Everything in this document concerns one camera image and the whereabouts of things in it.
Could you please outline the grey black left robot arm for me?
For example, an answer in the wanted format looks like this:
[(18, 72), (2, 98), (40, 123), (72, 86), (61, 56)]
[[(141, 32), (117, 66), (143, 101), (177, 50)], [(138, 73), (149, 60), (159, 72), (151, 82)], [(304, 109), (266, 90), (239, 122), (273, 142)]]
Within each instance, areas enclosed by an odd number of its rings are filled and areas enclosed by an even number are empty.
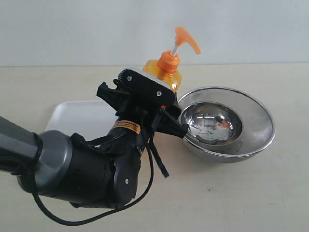
[(0, 120), (0, 169), (20, 187), (80, 208), (122, 208), (137, 192), (141, 155), (155, 132), (184, 137), (176, 95), (160, 84), (103, 83), (97, 96), (115, 111), (107, 135), (87, 141), (56, 130), (36, 134)]

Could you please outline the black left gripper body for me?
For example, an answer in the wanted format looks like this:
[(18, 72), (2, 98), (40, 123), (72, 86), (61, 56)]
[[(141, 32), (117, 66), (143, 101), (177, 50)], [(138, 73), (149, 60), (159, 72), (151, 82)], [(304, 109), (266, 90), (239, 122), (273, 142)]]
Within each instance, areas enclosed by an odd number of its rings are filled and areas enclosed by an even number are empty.
[(183, 138), (187, 133), (187, 125), (177, 120), (181, 109), (176, 101), (170, 106), (138, 105), (136, 101), (123, 100), (123, 94), (105, 82), (98, 87), (97, 96), (116, 111), (113, 128), (144, 132), (149, 137), (160, 132)]

